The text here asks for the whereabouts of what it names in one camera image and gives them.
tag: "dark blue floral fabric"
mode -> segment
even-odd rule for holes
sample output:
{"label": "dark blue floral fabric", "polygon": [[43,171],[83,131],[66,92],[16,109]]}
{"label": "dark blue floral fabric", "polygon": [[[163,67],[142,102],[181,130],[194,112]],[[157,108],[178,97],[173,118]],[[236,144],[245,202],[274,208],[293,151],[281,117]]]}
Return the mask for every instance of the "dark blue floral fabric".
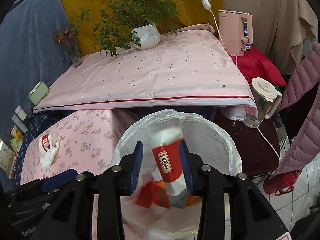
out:
{"label": "dark blue floral fabric", "polygon": [[45,130],[53,126],[55,123],[57,123],[67,115],[65,115],[65,113],[62,111],[46,111],[43,113],[34,114],[30,118],[30,125],[28,126],[28,130],[23,138],[21,150],[19,152],[15,165],[15,173],[12,179],[13,187],[20,186],[23,160],[29,144]]}

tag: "yellow curtain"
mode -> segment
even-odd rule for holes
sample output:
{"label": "yellow curtain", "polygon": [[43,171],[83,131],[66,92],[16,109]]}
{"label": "yellow curtain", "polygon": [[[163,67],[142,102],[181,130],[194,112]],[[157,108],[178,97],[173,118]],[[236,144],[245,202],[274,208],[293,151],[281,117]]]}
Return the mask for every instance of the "yellow curtain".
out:
{"label": "yellow curtain", "polygon": [[[93,24],[100,21],[99,10],[102,8],[102,0],[61,0],[66,14],[72,24],[78,24],[77,18],[81,9],[90,10],[90,21],[78,24],[80,26],[77,41],[81,56],[88,55],[99,51],[99,48],[94,47],[94,36],[92,35]],[[209,0],[212,6],[212,11],[218,21],[218,10],[223,9],[223,0]],[[177,11],[180,16],[179,22],[176,23],[177,28],[190,26],[200,23],[210,23],[214,28],[215,23],[211,13],[205,10],[201,4],[201,0],[178,0]],[[160,33],[165,33],[167,30],[158,26]]]}

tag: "trash bag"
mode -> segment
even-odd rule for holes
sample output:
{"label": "trash bag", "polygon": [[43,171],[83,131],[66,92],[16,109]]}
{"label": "trash bag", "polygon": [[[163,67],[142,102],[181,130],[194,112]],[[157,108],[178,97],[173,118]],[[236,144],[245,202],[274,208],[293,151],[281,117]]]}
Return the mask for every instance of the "trash bag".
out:
{"label": "trash bag", "polygon": [[[199,227],[202,203],[184,209],[166,209],[156,205],[144,208],[134,203],[139,187],[152,179],[151,173],[157,167],[149,136],[171,127],[180,127],[189,151],[200,155],[204,163],[220,173],[236,176],[242,170],[241,157],[231,137],[218,125],[198,114],[165,109],[149,114],[131,125],[119,140],[111,165],[119,164],[124,155],[131,154],[137,141],[143,143],[138,186],[131,197],[121,198],[121,209],[123,219],[151,240],[174,240],[196,235]],[[228,195],[225,195],[225,219],[230,219]]]}

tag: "white flower pot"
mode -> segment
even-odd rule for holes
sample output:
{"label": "white flower pot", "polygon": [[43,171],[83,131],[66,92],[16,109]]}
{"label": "white flower pot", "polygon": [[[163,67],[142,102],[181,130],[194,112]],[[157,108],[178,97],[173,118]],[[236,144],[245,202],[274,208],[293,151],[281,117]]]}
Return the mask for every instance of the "white flower pot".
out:
{"label": "white flower pot", "polygon": [[139,28],[132,29],[134,33],[133,37],[139,37],[141,41],[139,42],[141,44],[141,47],[139,47],[136,44],[133,44],[138,49],[151,49],[158,45],[160,42],[160,33],[157,29],[157,26],[154,25],[146,25]]}

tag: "metal bolt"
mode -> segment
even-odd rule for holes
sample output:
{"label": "metal bolt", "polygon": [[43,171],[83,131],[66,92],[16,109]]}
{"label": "metal bolt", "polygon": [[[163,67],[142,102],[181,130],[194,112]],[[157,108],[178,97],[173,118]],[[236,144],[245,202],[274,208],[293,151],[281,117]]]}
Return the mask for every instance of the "metal bolt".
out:
{"label": "metal bolt", "polygon": [[112,171],[114,172],[119,172],[122,170],[122,167],[120,165],[115,165],[112,167]]}
{"label": "metal bolt", "polygon": [[242,179],[242,180],[247,179],[247,175],[245,175],[244,173],[239,173],[238,177],[239,177],[239,179]]}
{"label": "metal bolt", "polygon": [[84,178],[85,178],[85,175],[84,175],[84,174],[79,174],[79,175],[76,176],[76,180],[77,180],[77,181],[84,180]]}
{"label": "metal bolt", "polygon": [[205,164],[205,165],[202,165],[202,166],[201,166],[201,169],[202,169],[203,171],[210,171],[210,170],[211,170],[211,167],[210,167],[209,165]]}
{"label": "metal bolt", "polygon": [[47,209],[48,207],[50,207],[50,203],[44,203],[42,206],[43,209]]}

